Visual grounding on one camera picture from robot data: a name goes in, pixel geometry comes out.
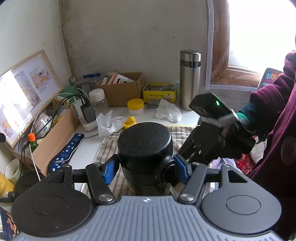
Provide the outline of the stainless steel thermos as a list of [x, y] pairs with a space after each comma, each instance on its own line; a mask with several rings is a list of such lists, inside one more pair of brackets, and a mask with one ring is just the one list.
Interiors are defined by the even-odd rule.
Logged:
[[181, 50], [179, 106], [183, 110], [191, 110], [189, 104], [199, 92], [200, 73], [201, 52]]

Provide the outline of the striped beige towel mat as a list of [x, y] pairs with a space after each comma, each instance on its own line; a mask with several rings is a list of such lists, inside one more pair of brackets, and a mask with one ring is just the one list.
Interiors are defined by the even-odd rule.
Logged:
[[115, 203], [121, 196], [166, 196], [170, 187], [183, 183], [177, 200], [198, 200], [207, 166], [189, 163], [193, 135], [171, 132], [159, 123], [138, 123], [103, 142], [97, 163], [86, 166], [82, 181], [96, 205]]

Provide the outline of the crumpled tissue near tin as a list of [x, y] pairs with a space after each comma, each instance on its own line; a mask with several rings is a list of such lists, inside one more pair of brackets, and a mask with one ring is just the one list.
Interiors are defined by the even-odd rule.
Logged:
[[162, 99], [159, 102], [156, 117], [159, 119], [166, 118], [172, 123], [178, 123], [182, 119], [182, 113], [175, 104]]

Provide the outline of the black round stand base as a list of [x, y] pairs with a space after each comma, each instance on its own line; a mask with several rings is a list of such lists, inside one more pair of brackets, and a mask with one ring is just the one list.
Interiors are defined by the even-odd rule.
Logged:
[[18, 196], [20, 196], [21, 194], [29, 190], [39, 181], [40, 180], [35, 171], [28, 171], [25, 174], [23, 174], [15, 184], [15, 187], [14, 187], [15, 198], [17, 198]]

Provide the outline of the black power adapter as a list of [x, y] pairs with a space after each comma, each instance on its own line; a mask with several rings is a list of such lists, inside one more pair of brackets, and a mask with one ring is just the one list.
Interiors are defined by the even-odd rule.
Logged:
[[96, 114], [93, 106], [90, 103], [85, 103], [80, 107], [86, 123], [91, 123], [96, 120]]

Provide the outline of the white lid clear jar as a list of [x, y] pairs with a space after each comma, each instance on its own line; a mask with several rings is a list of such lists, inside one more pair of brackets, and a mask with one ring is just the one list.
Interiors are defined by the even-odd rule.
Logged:
[[89, 98], [96, 109], [108, 107], [105, 92], [101, 88], [93, 89], [89, 92]]

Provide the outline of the yellow cylinder canister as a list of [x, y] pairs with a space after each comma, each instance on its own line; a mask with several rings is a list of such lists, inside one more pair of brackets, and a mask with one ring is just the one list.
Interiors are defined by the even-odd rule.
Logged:
[[15, 185], [0, 173], [0, 197], [7, 197], [9, 191], [14, 190]]

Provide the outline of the yellow rubber duck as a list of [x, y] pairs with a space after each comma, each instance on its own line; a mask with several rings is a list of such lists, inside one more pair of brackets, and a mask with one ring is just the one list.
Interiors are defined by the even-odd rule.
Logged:
[[128, 128], [130, 128], [131, 126], [136, 125], [136, 124], [137, 124], [137, 119], [136, 119], [136, 117], [134, 117], [134, 116], [129, 116], [129, 117], [127, 118], [127, 121], [125, 121], [125, 122], [123, 123], [123, 128], [124, 128], [124, 129], [128, 129]]

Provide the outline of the green plastic container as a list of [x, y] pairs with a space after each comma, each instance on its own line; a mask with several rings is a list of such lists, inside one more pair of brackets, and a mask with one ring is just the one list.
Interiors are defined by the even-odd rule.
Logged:
[[[69, 87], [63, 89], [63, 90], [61, 91], [61, 93], [59, 94], [59, 96], [65, 98], [65, 97], [67, 97], [67, 96], [69, 96], [69, 95], [78, 95], [78, 94], [79, 94], [79, 92], [78, 92], [78, 89], [77, 89], [76, 86], [69, 86]], [[78, 99], [77, 97], [72, 97], [72, 98], [70, 98], [70, 99], [69, 99], [69, 104], [72, 104], [72, 103], [75, 102], [77, 99]]]

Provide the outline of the long cardboard box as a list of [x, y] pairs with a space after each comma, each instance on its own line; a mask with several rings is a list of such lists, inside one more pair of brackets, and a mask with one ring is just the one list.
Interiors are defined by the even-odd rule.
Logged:
[[48, 175], [49, 162], [70, 141], [79, 125], [80, 122], [76, 111], [74, 107], [70, 107], [34, 150], [35, 164], [44, 176]]

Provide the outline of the black articulated stand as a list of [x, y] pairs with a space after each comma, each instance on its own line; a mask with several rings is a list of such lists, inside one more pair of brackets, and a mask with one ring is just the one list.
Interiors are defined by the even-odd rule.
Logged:
[[[6, 137], [3, 133], [1, 133], [1, 143], [6, 141]], [[18, 197], [18, 193], [16, 191], [9, 191], [7, 197], [1, 197], [1, 203], [12, 203]]]

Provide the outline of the small cardboard box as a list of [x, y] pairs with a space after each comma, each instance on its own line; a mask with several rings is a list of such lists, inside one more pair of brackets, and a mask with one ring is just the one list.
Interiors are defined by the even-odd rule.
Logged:
[[122, 73], [132, 82], [107, 84], [96, 84], [96, 88], [104, 90], [108, 106], [111, 108], [127, 107], [127, 102], [134, 98], [142, 98], [142, 90], [144, 88], [144, 75], [142, 72]]

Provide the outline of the orange cap green bottle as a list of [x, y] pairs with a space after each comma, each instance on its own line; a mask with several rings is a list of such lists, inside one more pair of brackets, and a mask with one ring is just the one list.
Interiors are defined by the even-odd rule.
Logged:
[[38, 143], [37, 143], [36, 136], [34, 133], [28, 134], [28, 141], [29, 141], [29, 150], [32, 153], [38, 147]]

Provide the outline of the black thermos bottle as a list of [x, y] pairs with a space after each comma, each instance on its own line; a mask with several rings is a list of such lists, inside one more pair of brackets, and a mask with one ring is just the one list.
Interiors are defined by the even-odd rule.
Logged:
[[159, 123], [138, 123], [124, 130], [117, 141], [120, 165], [132, 194], [163, 196], [177, 182], [177, 167], [170, 131]]

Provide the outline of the yellow lid cream jar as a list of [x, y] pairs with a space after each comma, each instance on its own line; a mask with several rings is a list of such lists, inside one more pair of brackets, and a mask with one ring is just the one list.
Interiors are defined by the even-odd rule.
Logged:
[[129, 100], [127, 107], [131, 116], [138, 116], [144, 113], [144, 101], [140, 98]]

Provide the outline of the yellow tin box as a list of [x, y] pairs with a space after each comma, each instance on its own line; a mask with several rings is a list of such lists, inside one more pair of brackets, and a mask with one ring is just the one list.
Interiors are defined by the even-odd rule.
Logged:
[[144, 103], [161, 101], [162, 99], [175, 103], [176, 87], [174, 84], [146, 84], [142, 90]]

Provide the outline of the crumpled tissue near adapter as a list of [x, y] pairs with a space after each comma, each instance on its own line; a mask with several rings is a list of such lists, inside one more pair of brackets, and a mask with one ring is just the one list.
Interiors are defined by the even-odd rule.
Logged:
[[98, 134], [100, 137], [108, 137], [112, 133], [119, 131], [123, 127], [123, 116], [112, 117], [113, 110], [106, 115], [100, 113], [97, 118]]

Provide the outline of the blue snack packet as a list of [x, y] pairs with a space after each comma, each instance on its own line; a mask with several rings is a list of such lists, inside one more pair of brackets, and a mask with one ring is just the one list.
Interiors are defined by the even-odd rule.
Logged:
[[0, 240], [10, 241], [18, 234], [18, 230], [11, 214], [2, 207], [0, 209]]

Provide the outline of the framed baby photo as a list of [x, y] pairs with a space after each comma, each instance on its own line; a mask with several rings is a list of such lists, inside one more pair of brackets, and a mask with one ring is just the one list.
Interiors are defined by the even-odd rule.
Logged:
[[1, 133], [14, 148], [33, 118], [62, 90], [44, 50], [1, 75]]

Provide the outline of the white ceramic cup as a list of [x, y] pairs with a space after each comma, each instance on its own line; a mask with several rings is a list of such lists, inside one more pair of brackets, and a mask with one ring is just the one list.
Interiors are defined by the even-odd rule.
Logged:
[[13, 159], [12, 161], [10, 161], [4, 175], [13, 185], [16, 185], [21, 176], [20, 161], [18, 159]]

